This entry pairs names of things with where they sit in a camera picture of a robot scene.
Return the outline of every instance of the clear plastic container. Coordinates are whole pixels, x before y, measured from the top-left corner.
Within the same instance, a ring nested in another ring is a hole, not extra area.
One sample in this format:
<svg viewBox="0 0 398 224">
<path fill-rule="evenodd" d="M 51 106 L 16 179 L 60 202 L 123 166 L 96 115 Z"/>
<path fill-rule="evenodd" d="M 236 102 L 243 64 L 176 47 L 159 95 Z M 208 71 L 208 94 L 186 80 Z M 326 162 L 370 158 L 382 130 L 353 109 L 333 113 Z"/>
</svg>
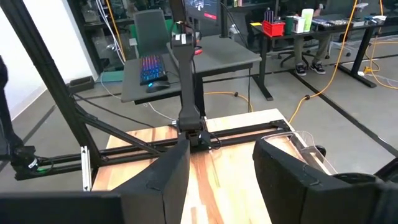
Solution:
<svg viewBox="0 0 398 224">
<path fill-rule="evenodd" d="M 313 168 L 328 175 L 337 174 L 333 166 L 315 147 L 313 136 L 306 131 L 272 134 L 264 136 L 262 139 Z"/>
</svg>

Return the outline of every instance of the person's leg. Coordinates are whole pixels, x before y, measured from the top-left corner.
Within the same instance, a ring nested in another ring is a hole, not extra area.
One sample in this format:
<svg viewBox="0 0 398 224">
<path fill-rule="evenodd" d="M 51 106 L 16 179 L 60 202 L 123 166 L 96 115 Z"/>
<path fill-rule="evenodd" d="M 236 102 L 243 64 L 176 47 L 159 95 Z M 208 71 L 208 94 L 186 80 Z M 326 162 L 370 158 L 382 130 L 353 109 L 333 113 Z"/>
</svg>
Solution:
<svg viewBox="0 0 398 224">
<path fill-rule="evenodd" d="M 326 71 L 322 67 L 322 59 L 325 58 L 326 53 L 328 52 L 331 35 L 319 36 L 317 39 L 319 41 L 318 52 L 312 60 L 310 69 L 314 70 L 318 74 L 326 74 Z"/>
<path fill-rule="evenodd" d="M 304 47 L 304 38 L 294 39 L 294 60 L 296 65 L 303 63 L 302 59 L 303 47 Z"/>
<path fill-rule="evenodd" d="M 307 74 L 302 59 L 303 47 L 304 38 L 297 38 L 294 40 L 294 62 L 296 64 L 296 74 L 300 76 Z"/>
<path fill-rule="evenodd" d="M 331 35 L 323 35 L 316 37 L 319 41 L 318 52 L 313 58 L 312 63 L 322 62 L 328 52 L 328 47 L 331 39 Z"/>
</svg>

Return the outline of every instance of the wooden tabletop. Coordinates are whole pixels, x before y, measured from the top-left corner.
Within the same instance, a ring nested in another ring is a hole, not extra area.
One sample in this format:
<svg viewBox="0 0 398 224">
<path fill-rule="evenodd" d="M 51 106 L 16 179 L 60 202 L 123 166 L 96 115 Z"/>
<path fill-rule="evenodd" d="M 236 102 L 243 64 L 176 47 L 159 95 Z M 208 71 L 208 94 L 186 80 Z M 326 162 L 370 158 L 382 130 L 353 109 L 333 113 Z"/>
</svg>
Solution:
<svg viewBox="0 0 398 224">
<path fill-rule="evenodd" d="M 213 132 L 278 119 L 285 120 L 279 110 L 272 109 L 208 119 L 206 122 L 208 130 Z M 177 137 L 177 132 L 168 126 L 131 131 L 129 134 L 147 142 Z M 273 139 L 272 144 L 302 160 L 296 148 L 286 142 L 285 139 Z M 111 136 L 107 147 L 127 145 Z M 271 223 L 254 172 L 253 149 L 254 142 L 249 142 L 191 155 L 181 223 Z M 93 190 L 112 190 L 154 160 L 100 167 Z"/>
</svg>

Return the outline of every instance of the table leg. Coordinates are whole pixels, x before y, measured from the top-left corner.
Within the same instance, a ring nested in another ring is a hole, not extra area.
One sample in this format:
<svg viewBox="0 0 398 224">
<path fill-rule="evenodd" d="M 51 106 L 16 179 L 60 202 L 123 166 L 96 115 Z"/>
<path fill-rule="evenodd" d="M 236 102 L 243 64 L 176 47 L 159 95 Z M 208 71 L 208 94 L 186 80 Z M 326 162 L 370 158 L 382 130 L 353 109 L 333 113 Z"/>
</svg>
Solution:
<svg viewBox="0 0 398 224">
<path fill-rule="evenodd" d="M 195 97 L 195 104 L 199 110 L 200 116 L 206 116 L 205 112 L 205 99 L 204 95 L 205 92 L 203 91 L 203 78 L 199 75 L 195 75 L 193 79 L 193 87 L 194 87 L 194 97 Z"/>
<path fill-rule="evenodd" d="M 358 71 L 359 71 L 359 67 L 361 66 L 366 49 L 367 49 L 369 42 L 372 38 L 373 32 L 374 32 L 374 27 L 370 27 L 365 30 L 365 33 L 364 33 L 362 41 L 361 41 L 361 45 L 359 46 L 358 53 L 356 54 L 356 58 L 355 58 L 355 61 L 354 61 L 354 64 L 353 64 L 353 67 L 351 70 L 344 67 L 342 63 L 339 63 L 339 65 L 338 65 L 338 69 L 340 69 L 342 72 L 348 74 L 349 76 L 355 78 L 356 80 L 360 81 L 361 83 L 363 83 L 364 85 L 366 85 L 367 87 L 370 87 L 370 88 L 376 87 L 376 84 L 374 84 L 373 82 L 358 75 Z"/>
<path fill-rule="evenodd" d="M 269 91 L 267 90 L 267 87 L 264 83 L 265 75 L 266 75 L 267 51 L 268 51 L 268 38 L 263 36 L 262 41 L 261 41 L 260 56 L 261 56 L 262 60 L 260 62 L 260 69 L 259 69 L 260 72 L 258 75 L 253 76 L 253 80 L 254 80 L 254 82 L 256 82 L 261 93 L 266 97 L 267 101 L 272 101 L 272 100 L 274 100 L 274 98 L 269 93 Z"/>
</svg>

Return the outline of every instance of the red container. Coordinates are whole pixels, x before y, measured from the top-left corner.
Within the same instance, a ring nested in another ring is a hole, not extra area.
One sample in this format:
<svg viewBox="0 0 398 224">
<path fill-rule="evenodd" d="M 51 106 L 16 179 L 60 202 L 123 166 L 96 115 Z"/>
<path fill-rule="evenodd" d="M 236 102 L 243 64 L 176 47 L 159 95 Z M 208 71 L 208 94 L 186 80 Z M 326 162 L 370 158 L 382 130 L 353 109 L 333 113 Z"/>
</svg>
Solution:
<svg viewBox="0 0 398 224">
<path fill-rule="evenodd" d="M 278 22 L 271 24 L 268 21 L 262 22 L 262 29 L 269 37 L 282 36 L 284 34 L 285 23 Z"/>
</svg>

